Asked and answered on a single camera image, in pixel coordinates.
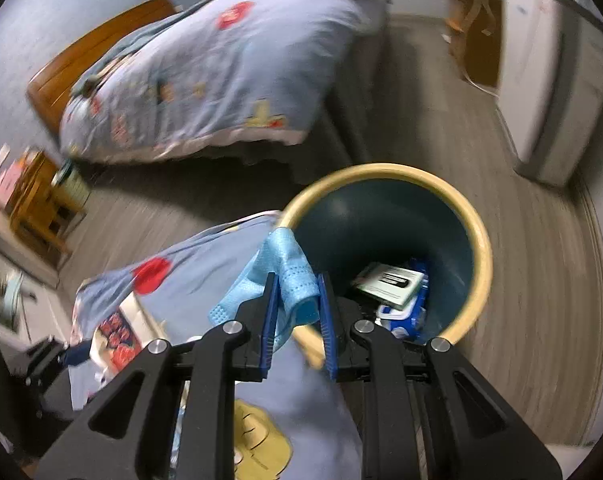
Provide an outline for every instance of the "blue package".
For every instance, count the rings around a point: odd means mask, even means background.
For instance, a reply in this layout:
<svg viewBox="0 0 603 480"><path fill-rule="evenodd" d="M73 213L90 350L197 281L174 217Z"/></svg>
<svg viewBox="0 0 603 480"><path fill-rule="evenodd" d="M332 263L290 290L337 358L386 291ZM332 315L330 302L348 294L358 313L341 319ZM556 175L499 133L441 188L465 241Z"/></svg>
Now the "blue package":
<svg viewBox="0 0 603 480"><path fill-rule="evenodd" d="M390 330L393 335L399 339L414 340L420 335L420 331L425 323L425 302L428 298L428 266L424 260L411 258L407 264L408 269L417 270L424 273L419 291L411 300L411 304L404 310L395 310L388 305L380 305L377 310L379 323Z"/></svg>

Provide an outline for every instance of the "white appliance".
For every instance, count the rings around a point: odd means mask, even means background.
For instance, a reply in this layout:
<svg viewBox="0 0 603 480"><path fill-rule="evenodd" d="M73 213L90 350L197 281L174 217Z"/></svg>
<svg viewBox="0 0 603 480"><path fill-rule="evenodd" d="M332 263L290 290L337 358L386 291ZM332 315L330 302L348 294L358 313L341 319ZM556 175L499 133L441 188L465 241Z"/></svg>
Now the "white appliance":
<svg viewBox="0 0 603 480"><path fill-rule="evenodd" d="M572 0L503 0L497 107L515 171L563 186L603 102L603 23Z"/></svg>

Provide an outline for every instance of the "pink object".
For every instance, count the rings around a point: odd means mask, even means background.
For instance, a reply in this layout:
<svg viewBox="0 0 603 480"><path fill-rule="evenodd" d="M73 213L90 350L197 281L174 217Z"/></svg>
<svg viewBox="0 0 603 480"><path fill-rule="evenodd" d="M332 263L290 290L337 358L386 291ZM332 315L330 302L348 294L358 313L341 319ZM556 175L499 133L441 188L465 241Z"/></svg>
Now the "pink object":
<svg viewBox="0 0 603 480"><path fill-rule="evenodd" d="M0 173L0 205L2 207L6 207L23 171L24 168L21 164L13 162L8 170Z"/></svg>

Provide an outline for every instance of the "small trash bin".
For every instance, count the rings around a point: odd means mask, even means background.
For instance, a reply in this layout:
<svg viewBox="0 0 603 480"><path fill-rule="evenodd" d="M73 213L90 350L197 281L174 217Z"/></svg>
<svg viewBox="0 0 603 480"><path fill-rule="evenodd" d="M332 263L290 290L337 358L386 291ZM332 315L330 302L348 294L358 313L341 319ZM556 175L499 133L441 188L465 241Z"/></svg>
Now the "small trash bin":
<svg viewBox="0 0 603 480"><path fill-rule="evenodd" d="M440 335L456 343L488 298L492 253L486 228L459 191L425 171L363 164L332 173L300 192L278 225L293 230L313 270L328 272L338 295L370 262L427 259L425 339ZM312 326L297 327L294 336L323 354Z"/></svg>

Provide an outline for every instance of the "wooden cabinet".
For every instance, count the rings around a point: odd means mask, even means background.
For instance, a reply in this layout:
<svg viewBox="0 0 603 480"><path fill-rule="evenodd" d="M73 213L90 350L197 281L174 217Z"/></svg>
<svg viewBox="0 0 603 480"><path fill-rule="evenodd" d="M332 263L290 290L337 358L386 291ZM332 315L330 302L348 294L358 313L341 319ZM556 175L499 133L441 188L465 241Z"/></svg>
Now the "wooden cabinet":
<svg viewBox="0 0 603 480"><path fill-rule="evenodd" d="M502 36L501 0L449 0L450 53L475 83L496 87Z"/></svg>

